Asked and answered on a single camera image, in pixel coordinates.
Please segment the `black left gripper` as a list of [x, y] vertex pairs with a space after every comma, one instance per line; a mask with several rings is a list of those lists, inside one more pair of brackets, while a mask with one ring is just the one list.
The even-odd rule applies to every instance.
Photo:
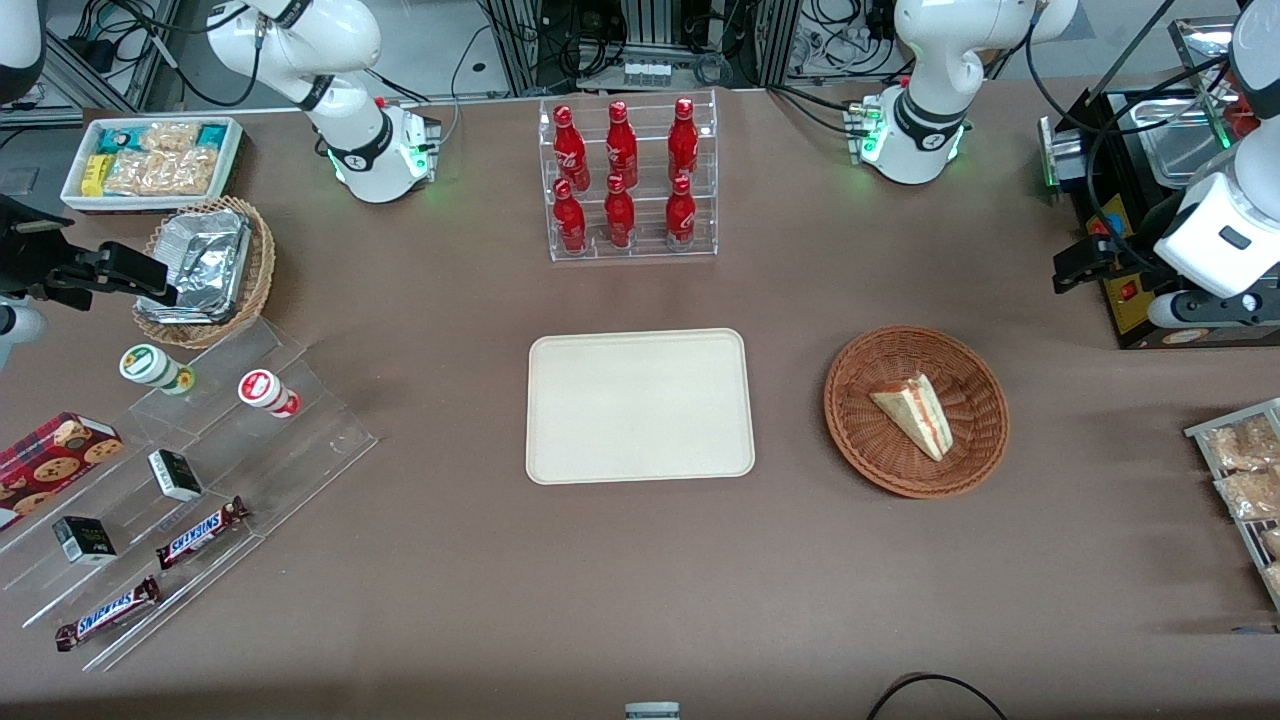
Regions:
[[1073, 245], [1053, 255], [1053, 292], [1066, 293], [1080, 284], [1137, 275], [1142, 290], [1156, 292], [1167, 283], [1167, 268], [1133, 249], [1125, 238], [1088, 234], [1085, 245]]

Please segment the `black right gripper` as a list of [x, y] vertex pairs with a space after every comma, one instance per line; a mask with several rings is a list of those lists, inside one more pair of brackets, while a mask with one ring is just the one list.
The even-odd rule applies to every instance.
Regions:
[[[72, 222], [1, 197], [1, 293], [5, 299], [36, 299], [72, 309], [92, 307], [90, 290], [65, 287], [67, 277], [90, 278], [88, 252], [69, 243], [63, 231]], [[123, 243], [102, 243], [95, 252], [99, 292], [129, 293], [161, 306], [175, 306], [179, 292], [169, 282], [169, 266]]]

